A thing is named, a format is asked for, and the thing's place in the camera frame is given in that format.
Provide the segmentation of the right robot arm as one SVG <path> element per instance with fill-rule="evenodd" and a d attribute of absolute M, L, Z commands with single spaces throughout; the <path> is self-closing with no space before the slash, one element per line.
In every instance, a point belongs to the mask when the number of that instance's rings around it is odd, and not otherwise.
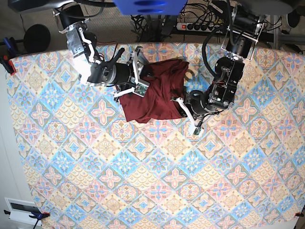
<path fill-rule="evenodd" d="M 82 5 L 99 8 L 100 15 L 105 8 L 114 8 L 113 2 L 93 0 L 10 0 L 8 7 L 17 13 L 52 9 L 58 24 L 62 25 L 62 34 L 67 39 L 68 50 L 73 55 L 73 64 L 79 73 L 80 82 L 86 86 L 116 86 L 113 93 L 115 101 L 125 94 L 144 97 L 149 83 L 140 78 L 144 68 L 140 54 L 142 47 L 137 46 L 129 55 L 127 63 L 119 63 L 125 49 L 113 52 L 106 61 L 96 49 L 97 38 L 88 32 L 87 23 L 91 15 L 85 16 Z"/>

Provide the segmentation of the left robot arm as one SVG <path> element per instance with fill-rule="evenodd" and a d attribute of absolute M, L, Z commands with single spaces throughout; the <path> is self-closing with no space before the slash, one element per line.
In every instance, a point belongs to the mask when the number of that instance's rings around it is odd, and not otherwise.
<path fill-rule="evenodd" d="M 218 115 L 234 104 L 237 85 L 241 80 L 245 63 L 253 51 L 267 24 L 267 15 L 290 13 L 298 1 L 293 0 L 239 0 L 231 7 L 226 1 L 223 11 L 224 24 L 214 28 L 202 44 L 203 63 L 213 77 L 206 91 L 192 90 L 182 96 L 170 99 L 173 112 L 169 119 L 187 117 L 195 131 L 200 131 L 203 121 L 210 115 Z M 207 59 L 206 46 L 218 33 L 225 33 L 227 43 L 222 44 L 226 55 L 212 68 Z"/>

